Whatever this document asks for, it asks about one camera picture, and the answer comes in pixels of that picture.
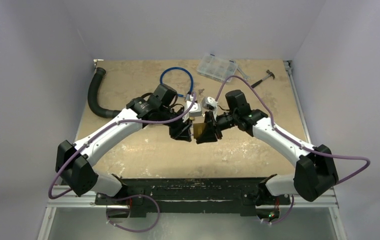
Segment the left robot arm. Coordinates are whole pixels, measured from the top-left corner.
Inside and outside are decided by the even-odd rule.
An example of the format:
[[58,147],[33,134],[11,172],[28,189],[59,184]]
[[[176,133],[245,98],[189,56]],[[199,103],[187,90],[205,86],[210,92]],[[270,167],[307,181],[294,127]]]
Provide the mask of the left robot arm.
[[125,202],[127,191],[120,178],[97,173],[93,166],[114,146],[147,125],[166,125],[173,138],[185,133],[190,140],[187,114],[191,108],[181,114],[173,112],[170,104],[176,95],[174,89],[160,84],[147,99],[132,99],[112,120],[87,137],[74,143],[61,142],[57,147],[55,177],[62,178],[69,186],[65,192],[81,196],[93,191],[107,195],[116,205]]

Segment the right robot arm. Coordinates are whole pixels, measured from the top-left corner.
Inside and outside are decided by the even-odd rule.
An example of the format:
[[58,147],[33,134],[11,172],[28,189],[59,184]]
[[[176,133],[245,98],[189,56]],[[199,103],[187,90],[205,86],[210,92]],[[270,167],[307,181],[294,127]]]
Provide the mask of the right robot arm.
[[206,109],[205,120],[194,125],[196,143],[216,142],[222,138],[224,130],[237,127],[267,143],[295,168],[292,174],[273,174],[262,180],[254,195],[256,205],[269,204],[285,194],[296,194],[313,202],[338,183],[334,159],[327,146],[316,147],[273,125],[266,113],[251,109],[240,90],[232,90],[225,97],[229,110],[223,114],[217,114],[218,103],[214,98],[203,98],[201,105]]

